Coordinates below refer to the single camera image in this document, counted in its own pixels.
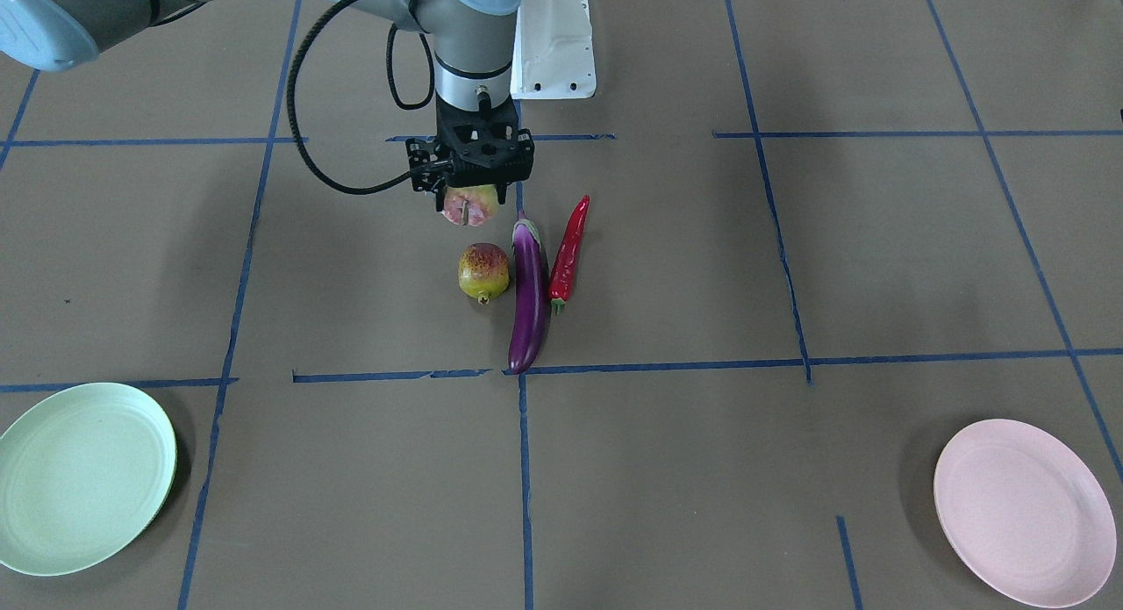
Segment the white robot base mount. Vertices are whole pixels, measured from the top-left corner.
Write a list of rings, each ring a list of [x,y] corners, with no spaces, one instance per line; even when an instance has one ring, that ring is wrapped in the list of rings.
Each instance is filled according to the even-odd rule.
[[[511,97],[586,99],[597,91],[590,0],[522,0]]]

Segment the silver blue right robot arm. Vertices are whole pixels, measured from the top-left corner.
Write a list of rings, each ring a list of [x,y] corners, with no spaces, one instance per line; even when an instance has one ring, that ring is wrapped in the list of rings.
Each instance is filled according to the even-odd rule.
[[[63,73],[95,61],[104,51],[140,31],[171,25],[216,0],[3,0],[3,51],[44,73]],[[305,169],[325,186],[365,197],[409,183],[433,195],[438,211],[458,222],[471,213],[489,217],[513,183],[531,174],[533,136],[520,126],[510,87],[517,17],[522,0],[326,0],[293,54],[286,75],[286,118]],[[296,79],[313,42],[337,15],[355,9],[389,19],[385,65],[393,65],[400,31],[413,31],[426,53],[428,90],[402,110],[433,104],[433,142],[405,143],[409,169],[372,186],[334,181],[305,149],[298,127]]]

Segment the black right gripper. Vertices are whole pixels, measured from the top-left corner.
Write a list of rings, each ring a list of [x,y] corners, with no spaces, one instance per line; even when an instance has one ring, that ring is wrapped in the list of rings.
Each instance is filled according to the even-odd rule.
[[[531,175],[536,157],[533,135],[520,126],[512,99],[497,107],[485,102],[482,111],[440,97],[433,104],[433,139],[405,142],[412,189],[432,193],[438,210],[454,189],[471,186],[492,186],[497,204],[505,204],[509,186]]]

